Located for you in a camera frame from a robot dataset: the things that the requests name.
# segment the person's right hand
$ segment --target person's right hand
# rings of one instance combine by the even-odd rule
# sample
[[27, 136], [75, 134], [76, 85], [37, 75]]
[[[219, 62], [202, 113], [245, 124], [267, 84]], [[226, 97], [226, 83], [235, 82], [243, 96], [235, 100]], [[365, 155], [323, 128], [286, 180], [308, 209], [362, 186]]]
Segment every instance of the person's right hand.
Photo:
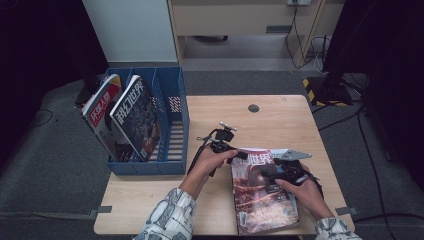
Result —
[[[307, 166], [302, 164], [302, 167], [309, 172]], [[317, 185], [311, 179], [306, 179], [300, 186], [293, 185], [281, 179], [277, 179], [275, 182], [280, 185], [281, 188], [293, 193], [298, 201], [316, 220], [334, 217], [318, 190]]]

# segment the magazine cover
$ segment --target magazine cover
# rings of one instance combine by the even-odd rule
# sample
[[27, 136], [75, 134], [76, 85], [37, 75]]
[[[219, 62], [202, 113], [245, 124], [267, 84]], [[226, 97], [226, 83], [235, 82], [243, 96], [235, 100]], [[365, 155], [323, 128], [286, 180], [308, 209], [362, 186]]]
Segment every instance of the magazine cover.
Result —
[[119, 75], [106, 76], [99, 90], [81, 109], [81, 115], [113, 161], [127, 162], [134, 150], [109, 116], [121, 96], [122, 85]]
[[142, 161], [148, 161], [160, 139], [156, 108], [140, 76], [134, 75], [110, 116]]
[[231, 163], [238, 234], [248, 235], [297, 223], [295, 198], [262, 176], [261, 171], [277, 172], [271, 150], [239, 150], [246, 152], [248, 158], [234, 158]]

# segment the book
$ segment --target book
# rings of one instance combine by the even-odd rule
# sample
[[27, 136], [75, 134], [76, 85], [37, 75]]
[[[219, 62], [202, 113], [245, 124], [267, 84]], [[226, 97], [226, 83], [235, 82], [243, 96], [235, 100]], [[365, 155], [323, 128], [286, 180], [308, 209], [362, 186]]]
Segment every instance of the book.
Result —
[[270, 149], [239, 149], [247, 160], [235, 157], [231, 163], [233, 193], [239, 235], [282, 228], [299, 221], [295, 197], [262, 171], [276, 173]]
[[109, 115], [122, 94], [122, 83], [119, 75], [105, 76], [97, 92], [81, 109], [81, 115], [85, 122], [96, 134], [112, 160], [117, 162], [129, 161], [134, 152]]
[[160, 127], [152, 95], [140, 76], [131, 78], [110, 112], [141, 161], [148, 161], [160, 140]]

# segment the hand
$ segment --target hand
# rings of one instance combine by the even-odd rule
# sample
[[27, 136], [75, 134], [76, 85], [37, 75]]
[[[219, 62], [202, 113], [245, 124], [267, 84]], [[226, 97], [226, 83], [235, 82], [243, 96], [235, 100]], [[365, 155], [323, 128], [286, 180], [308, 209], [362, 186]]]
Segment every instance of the hand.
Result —
[[[302, 164], [302, 167], [309, 172], [307, 166]], [[277, 179], [275, 182], [283, 189], [293, 193], [316, 220], [334, 217], [319, 192], [317, 185], [311, 179], [306, 179], [300, 186], [293, 185], [281, 179]]]
[[179, 188], [190, 194], [194, 199], [197, 199], [209, 179], [209, 173], [215, 168], [220, 168], [226, 159], [236, 156], [237, 152], [237, 150], [230, 150], [223, 153], [214, 153], [210, 146], [206, 145], [197, 159], [196, 165], [194, 165]]

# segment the power outlet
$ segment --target power outlet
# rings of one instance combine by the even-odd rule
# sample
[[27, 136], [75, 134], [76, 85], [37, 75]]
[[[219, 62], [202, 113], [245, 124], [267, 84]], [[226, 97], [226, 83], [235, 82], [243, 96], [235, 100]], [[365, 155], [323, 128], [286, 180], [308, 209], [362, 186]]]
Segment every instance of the power outlet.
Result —
[[287, 0], [287, 5], [289, 6], [308, 6], [311, 5], [312, 0]]

